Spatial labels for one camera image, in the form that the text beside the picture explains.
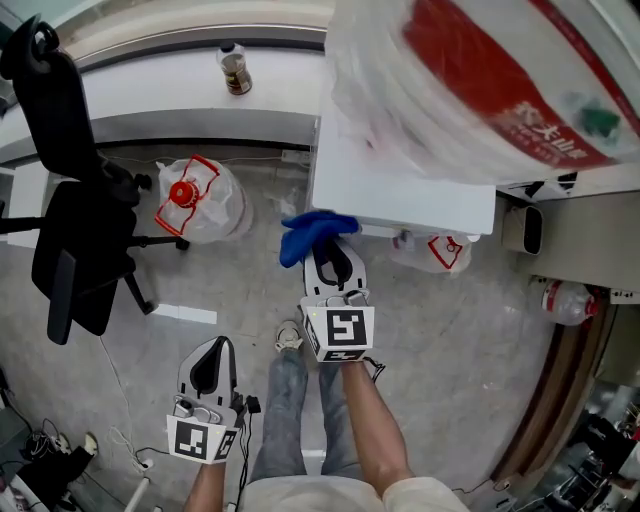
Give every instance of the gray floor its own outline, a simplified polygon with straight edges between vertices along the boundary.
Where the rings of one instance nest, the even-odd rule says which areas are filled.
[[[144,154],[158,151],[147,148]],[[46,338],[48,301],[30,282],[32,251],[0,244],[0,364],[16,401],[32,421],[53,420],[72,443],[80,443],[85,431],[93,432],[100,455],[89,472],[122,501],[128,501],[140,476],[126,448],[109,441],[109,427],[120,429],[136,448],[165,449],[165,416],[171,411],[178,365],[200,343],[229,336],[236,348],[239,391],[266,403],[274,330],[293,316],[303,294],[301,268],[278,264],[279,199],[297,189],[300,203],[306,179],[291,167],[277,169],[277,163],[240,164],[229,167],[255,207],[253,228],[244,238],[192,246],[186,254],[160,246],[135,255],[148,294],[153,292],[158,302],[215,310],[216,326],[144,317],[126,287],[119,286],[102,339],[74,325],[69,344],[59,347]],[[504,207],[500,201],[497,219]],[[141,232],[159,233],[152,220],[156,208],[157,197],[146,197],[139,210]],[[367,264],[376,306],[374,357],[387,364],[379,389],[405,434],[414,471],[452,487],[474,487],[487,477],[521,419],[552,325],[526,312],[528,278],[512,270],[513,255],[500,247],[499,223],[493,236],[475,244],[470,268],[457,278],[399,266],[387,256],[388,240],[355,236],[351,243]],[[314,377],[302,439],[304,449],[322,450]],[[252,459],[261,424],[258,416]],[[152,485],[143,504],[179,510],[197,466],[147,455],[155,466],[147,472]],[[227,468],[232,500],[240,467],[236,446]]]

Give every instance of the jeans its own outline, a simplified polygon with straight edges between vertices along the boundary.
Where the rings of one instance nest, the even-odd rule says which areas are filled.
[[[251,482],[307,474],[300,449],[300,419],[307,379],[307,367],[298,350],[282,350],[271,363],[262,447],[253,467]],[[320,365],[320,398],[327,435],[327,456],[322,474],[364,480],[339,363]]]

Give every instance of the small white container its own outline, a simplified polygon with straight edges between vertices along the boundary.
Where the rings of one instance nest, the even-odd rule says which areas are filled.
[[[502,246],[538,255],[542,247],[542,212],[534,206],[509,210],[502,223]]]

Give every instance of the chair armrest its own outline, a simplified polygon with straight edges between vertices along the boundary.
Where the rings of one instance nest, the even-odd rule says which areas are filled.
[[[76,259],[64,249],[58,257],[51,289],[47,336],[58,345],[66,345],[71,330],[71,309],[74,300]]]

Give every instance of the sneaker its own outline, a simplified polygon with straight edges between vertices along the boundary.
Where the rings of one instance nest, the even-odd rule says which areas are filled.
[[[98,453],[98,441],[89,432],[84,435],[84,450],[89,455],[97,455]]]
[[[298,325],[292,320],[282,322],[276,333],[276,350],[278,352],[285,348],[298,350],[300,345],[302,345],[302,336],[300,336]]]
[[[58,448],[58,450],[60,450],[62,453],[71,453],[71,445],[69,444],[69,440],[67,439],[67,436],[65,436],[64,434],[58,434],[58,439],[56,440],[56,446]]]

